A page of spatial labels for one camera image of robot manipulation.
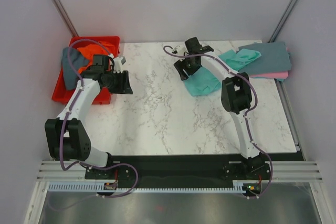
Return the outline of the teal t shirt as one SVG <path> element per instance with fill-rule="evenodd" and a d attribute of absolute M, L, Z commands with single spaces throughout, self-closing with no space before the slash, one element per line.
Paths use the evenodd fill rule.
<path fill-rule="evenodd" d="M 243 49 L 241 52 L 231 49 L 219 55 L 221 60 L 238 72 L 241 72 L 243 67 L 260 57 L 260 52 L 250 49 Z M 204 67 L 200 67 L 193 75 L 184 80 L 183 83 L 189 94 L 193 97 L 208 95 L 219 90 L 222 86 L 221 82 Z"/>

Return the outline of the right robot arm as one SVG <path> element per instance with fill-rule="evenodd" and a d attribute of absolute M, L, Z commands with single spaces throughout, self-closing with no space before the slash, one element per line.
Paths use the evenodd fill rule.
<path fill-rule="evenodd" d="M 239 140 L 241 164 L 238 173 L 247 179 L 261 175 L 262 179 L 272 179 L 273 165 L 269 154 L 255 142 L 249 112 L 258 105 L 257 93 L 249 81 L 247 73 L 239 73 L 229 67 L 209 46 L 200 44 L 196 37 L 185 41 L 184 46 L 171 48 L 164 46 L 165 53 L 179 58 L 174 64 L 182 81 L 194 75 L 201 67 L 211 72 L 221 83 L 221 103 L 236 128 Z"/>

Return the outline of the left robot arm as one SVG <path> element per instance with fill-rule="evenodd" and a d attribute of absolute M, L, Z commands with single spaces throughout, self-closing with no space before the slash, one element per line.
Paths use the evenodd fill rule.
<path fill-rule="evenodd" d="M 102 88 L 111 94 L 132 94 L 129 73 L 123 69 L 126 59 L 112 55 L 95 55 L 93 63 L 79 75 L 77 87 L 69 102 L 55 119 L 45 123 L 50 156 L 60 161 L 61 168 L 70 167 L 65 161 L 97 169 L 103 178 L 111 178 L 115 165 L 108 161 L 109 153 L 92 146 L 83 122 Z"/>

